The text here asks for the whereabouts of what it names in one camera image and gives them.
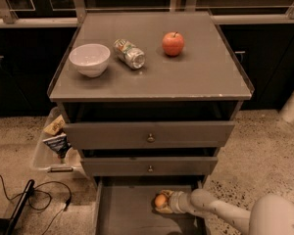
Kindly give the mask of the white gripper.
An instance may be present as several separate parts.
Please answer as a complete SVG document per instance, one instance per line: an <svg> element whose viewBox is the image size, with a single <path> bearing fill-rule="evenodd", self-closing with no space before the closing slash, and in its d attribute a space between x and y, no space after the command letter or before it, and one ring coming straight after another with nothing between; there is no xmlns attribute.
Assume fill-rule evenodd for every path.
<svg viewBox="0 0 294 235"><path fill-rule="evenodd" d="M161 190L160 195L164 195L169 198L169 206L164 208L155 207L155 210L159 213L171 214L171 213L187 213L187 194L182 191L173 190Z"/></svg>

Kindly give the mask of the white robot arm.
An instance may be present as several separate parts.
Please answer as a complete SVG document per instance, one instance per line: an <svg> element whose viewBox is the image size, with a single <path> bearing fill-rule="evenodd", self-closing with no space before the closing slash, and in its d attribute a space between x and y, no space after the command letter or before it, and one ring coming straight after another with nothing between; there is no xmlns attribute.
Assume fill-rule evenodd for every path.
<svg viewBox="0 0 294 235"><path fill-rule="evenodd" d="M267 194L250 211L221 201L204 189L191 193L162 190L154 200L159 213L189 213L202 217L212 213L242 235L294 235L294 204Z"/></svg>

